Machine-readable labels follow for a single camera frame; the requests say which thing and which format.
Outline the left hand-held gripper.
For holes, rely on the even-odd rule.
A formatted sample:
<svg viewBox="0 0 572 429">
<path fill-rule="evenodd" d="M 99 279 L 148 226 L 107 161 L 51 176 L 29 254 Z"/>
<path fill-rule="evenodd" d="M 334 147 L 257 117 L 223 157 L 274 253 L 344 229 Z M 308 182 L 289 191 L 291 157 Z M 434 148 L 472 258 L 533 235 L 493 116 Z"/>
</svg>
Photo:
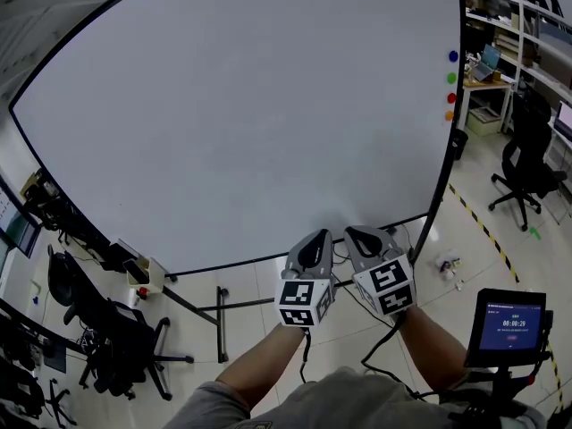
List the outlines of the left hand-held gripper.
<svg viewBox="0 0 572 429">
<path fill-rule="evenodd" d="M 311 328 L 324 320 L 335 301 L 334 283 L 329 277 L 332 256 L 332 234 L 327 229 L 310 233 L 290 250 L 285 270 L 311 273 L 315 278 L 297 275 L 278 280 L 274 306 L 283 325 Z"/>
</svg>

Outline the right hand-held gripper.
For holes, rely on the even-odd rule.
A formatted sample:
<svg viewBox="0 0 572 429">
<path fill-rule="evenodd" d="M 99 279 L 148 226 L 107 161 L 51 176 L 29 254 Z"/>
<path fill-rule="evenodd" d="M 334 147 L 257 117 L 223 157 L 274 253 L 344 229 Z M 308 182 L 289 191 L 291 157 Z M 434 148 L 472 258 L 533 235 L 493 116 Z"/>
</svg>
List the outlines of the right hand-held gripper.
<svg viewBox="0 0 572 429">
<path fill-rule="evenodd" d="M 379 316 L 396 315 L 416 304 L 413 267 L 406 254 L 399 256 L 399 246 L 387 231 L 348 226 L 343 239 L 355 270 L 352 280 Z"/>
</svg>

